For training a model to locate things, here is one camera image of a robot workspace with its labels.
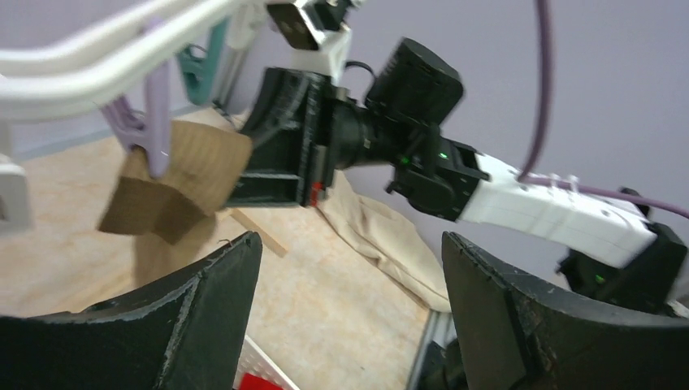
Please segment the white metal rod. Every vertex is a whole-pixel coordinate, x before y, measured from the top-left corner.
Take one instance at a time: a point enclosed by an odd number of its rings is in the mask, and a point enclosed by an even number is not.
[[[91,67],[58,76],[0,80],[0,119],[60,119],[106,105],[228,17],[242,0],[205,0]]]
[[[29,50],[0,50],[0,74],[39,76],[81,69],[136,38],[151,17],[166,20],[197,3],[198,0],[152,0],[123,10],[52,45]]]

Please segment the black camera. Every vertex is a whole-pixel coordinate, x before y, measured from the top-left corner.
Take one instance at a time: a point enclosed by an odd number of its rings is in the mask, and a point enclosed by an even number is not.
[[[268,68],[241,130],[253,155],[227,206],[314,206],[336,169],[392,164],[389,193],[454,221],[487,179],[475,150],[441,136],[463,95],[459,73],[409,38],[375,77],[364,106],[328,76]]]

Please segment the lavender plastic clip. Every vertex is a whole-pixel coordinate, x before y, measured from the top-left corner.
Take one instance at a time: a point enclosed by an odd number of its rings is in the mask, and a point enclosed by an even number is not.
[[[156,28],[161,19],[151,21],[143,33]],[[124,96],[101,108],[115,136],[127,152],[134,146],[146,151],[149,175],[159,178],[170,162],[170,69],[169,61],[152,71],[145,79],[145,114],[132,109]]]

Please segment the beige cloth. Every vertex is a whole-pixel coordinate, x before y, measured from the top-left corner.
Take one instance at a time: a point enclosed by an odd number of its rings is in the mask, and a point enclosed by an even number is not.
[[[336,172],[328,199],[318,204],[342,239],[431,309],[450,312],[443,268],[402,214],[354,192],[345,174]]]
[[[135,287],[151,283],[198,260],[203,245],[215,233],[216,223],[214,214],[204,218],[174,245],[155,233],[134,237]]]
[[[251,139],[204,123],[173,120],[170,163],[160,179],[149,176],[146,153],[124,159],[98,230],[139,236],[153,233],[176,245],[228,199],[252,153]]]
[[[125,158],[98,229],[135,236],[137,288],[197,260],[215,233],[215,212],[252,152],[251,140],[220,119],[172,121],[170,165],[159,180],[149,176],[143,149]]]

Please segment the purple cable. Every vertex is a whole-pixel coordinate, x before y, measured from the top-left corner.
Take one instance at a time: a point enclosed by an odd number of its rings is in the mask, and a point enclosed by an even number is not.
[[[527,177],[523,181],[523,183],[543,185],[543,186],[548,186],[548,187],[553,185],[553,181],[549,177],[535,177],[535,176]],[[567,182],[567,181],[564,181],[564,180],[557,180],[555,182],[555,185],[559,189],[574,190],[574,188],[572,188],[572,184]],[[616,191],[610,191],[608,189],[589,187],[587,185],[577,185],[576,187],[577,187],[576,189],[580,193],[583,193],[583,194],[596,195],[599,197],[608,197],[611,199],[619,199],[621,201],[630,202],[630,203],[633,203],[633,204],[639,205],[639,206],[655,207],[657,209],[666,210],[666,211],[669,211],[671,213],[675,213],[676,215],[681,215],[682,217],[684,217],[686,219],[689,219],[689,210],[683,209],[682,207],[679,207],[679,206],[671,205],[671,204],[666,203],[664,201],[656,201],[653,199],[648,199],[646,197],[639,197],[636,195],[630,195],[630,194],[626,194],[626,193],[618,193]]]
[[[539,26],[540,39],[540,98],[536,120],[536,127],[531,152],[526,158],[522,172],[517,181],[522,182],[531,171],[543,151],[545,138],[548,135],[548,120],[550,119],[550,106],[553,102],[553,34],[550,26],[550,12],[548,0],[536,0],[536,19]]]
[[[540,97],[539,110],[537,122],[535,127],[535,134],[531,142],[531,151],[524,164],[524,168],[517,177],[517,181],[525,184],[551,186],[552,179],[544,177],[535,177],[531,175],[540,153],[545,144],[545,138],[548,135],[548,119],[550,116],[550,106],[553,95],[553,37],[551,32],[551,20],[548,7],[548,0],[535,0],[537,19],[539,25],[540,36]],[[555,185],[561,189],[573,190],[572,184],[563,180],[557,180]],[[646,197],[639,197],[626,193],[618,193],[607,189],[600,189],[589,187],[586,185],[577,185],[577,191],[583,194],[596,195],[599,197],[608,197],[618,199],[625,202],[630,202],[640,206],[650,206],[661,210],[666,210],[676,215],[689,219],[689,210],[683,209],[675,205],[671,205],[664,201],[656,201]]]

